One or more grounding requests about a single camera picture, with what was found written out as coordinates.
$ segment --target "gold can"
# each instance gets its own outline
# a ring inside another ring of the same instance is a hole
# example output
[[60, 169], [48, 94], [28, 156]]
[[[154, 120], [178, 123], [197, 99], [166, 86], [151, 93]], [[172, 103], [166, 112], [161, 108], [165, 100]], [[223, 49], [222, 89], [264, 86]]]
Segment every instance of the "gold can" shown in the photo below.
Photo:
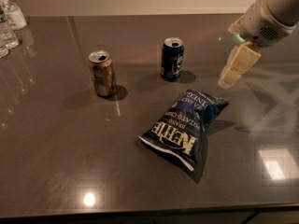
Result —
[[97, 95], [110, 96], [116, 93], [116, 80], [112, 59], [105, 50], [90, 54], [89, 66], [93, 77], [93, 85]]

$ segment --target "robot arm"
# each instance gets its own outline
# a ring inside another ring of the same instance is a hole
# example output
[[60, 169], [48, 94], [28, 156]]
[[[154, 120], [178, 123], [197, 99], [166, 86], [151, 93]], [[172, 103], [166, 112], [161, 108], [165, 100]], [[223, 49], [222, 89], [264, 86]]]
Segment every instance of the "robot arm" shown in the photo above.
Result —
[[246, 42], [232, 50], [219, 85], [233, 86], [261, 58], [261, 48], [290, 35], [298, 22], [299, 0], [256, 0], [229, 28]]

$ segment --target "spray bottle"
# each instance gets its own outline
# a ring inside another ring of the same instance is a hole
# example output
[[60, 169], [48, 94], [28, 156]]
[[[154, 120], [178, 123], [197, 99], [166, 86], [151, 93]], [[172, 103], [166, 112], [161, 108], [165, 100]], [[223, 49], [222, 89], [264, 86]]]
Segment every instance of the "spray bottle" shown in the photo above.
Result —
[[18, 5], [9, 0], [0, 0], [0, 5], [5, 11], [8, 22], [13, 30], [20, 30], [27, 25], [27, 21]]

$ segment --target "dark blue can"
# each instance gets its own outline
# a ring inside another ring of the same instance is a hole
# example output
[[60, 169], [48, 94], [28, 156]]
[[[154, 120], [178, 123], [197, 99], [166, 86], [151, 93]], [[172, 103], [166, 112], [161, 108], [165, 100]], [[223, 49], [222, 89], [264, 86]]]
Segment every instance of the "dark blue can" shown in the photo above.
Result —
[[184, 45], [178, 37], [164, 41], [162, 50], [161, 76], [168, 81], [175, 81], [180, 76], [183, 63]]

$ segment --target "table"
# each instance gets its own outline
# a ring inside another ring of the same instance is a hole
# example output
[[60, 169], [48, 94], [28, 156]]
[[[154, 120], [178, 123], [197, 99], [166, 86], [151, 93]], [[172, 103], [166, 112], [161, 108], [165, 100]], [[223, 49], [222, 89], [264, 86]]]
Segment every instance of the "table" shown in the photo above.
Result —
[[[241, 41], [239, 14], [29, 18], [0, 60], [0, 217], [229, 210], [299, 201], [298, 31], [229, 90], [217, 81]], [[181, 77], [162, 44], [185, 44]], [[95, 95], [88, 56], [110, 53], [118, 92]], [[230, 100], [192, 173], [145, 147], [187, 89]]]

